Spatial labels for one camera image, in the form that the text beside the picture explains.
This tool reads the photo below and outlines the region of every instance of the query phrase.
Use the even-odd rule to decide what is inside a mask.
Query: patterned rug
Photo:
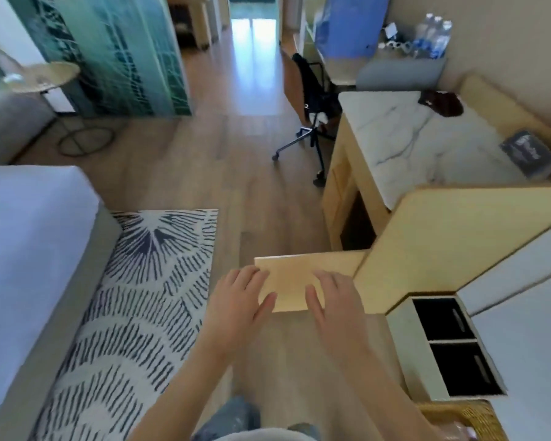
[[[117,213],[123,233],[33,440],[123,440],[167,387],[206,310],[218,211]]]

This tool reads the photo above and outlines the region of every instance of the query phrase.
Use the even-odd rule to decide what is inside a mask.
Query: white bed sheet
[[[99,201],[77,167],[0,167],[0,404],[80,262]]]

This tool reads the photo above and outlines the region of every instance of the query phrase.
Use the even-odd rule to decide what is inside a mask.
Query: black mesh chair
[[[282,150],[310,138],[310,147],[316,147],[318,160],[320,161],[320,171],[317,173],[313,183],[317,187],[324,187],[326,178],[324,176],[323,154],[318,144],[318,137],[334,140],[321,130],[318,122],[319,114],[327,115],[329,120],[338,118],[341,114],[341,105],[338,101],[338,95],[327,93],[324,90],[324,70],[320,62],[309,63],[300,54],[296,53],[289,57],[281,51],[282,63],[284,67],[284,93],[289,103],[294,107],[302,123],[300,130],[296,133],[296,139],[278,148],[272,156],[272,160],[279,160],[279,153]],[[313,65],[320,65],[322,80],[319,82],[316,75],[310,68]]]

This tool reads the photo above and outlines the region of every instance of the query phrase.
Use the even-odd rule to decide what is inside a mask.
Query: white marble top
[[[420,92],[339,95],[386,207],[419,185],[528,182],[498,147],[507,136],[474,110],[463,104],[463,115],[444,118],[419,98]]]

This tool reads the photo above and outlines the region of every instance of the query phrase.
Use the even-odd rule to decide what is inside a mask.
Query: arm
[[[263,326],[276,305],[259,291],[269,275],[257,267],[232,270],[208,300],[200,334],[165,392],[132,431],[129,441],[189,441],[202,410],[233,357]]]
[[[363,403],[386,441],[440,441],[431,424],[402,388],[384,370],[369,347],[365,311],[351,277],[316,271],[326,307],[313,285],[306,287],[306,304],[329,355]]]

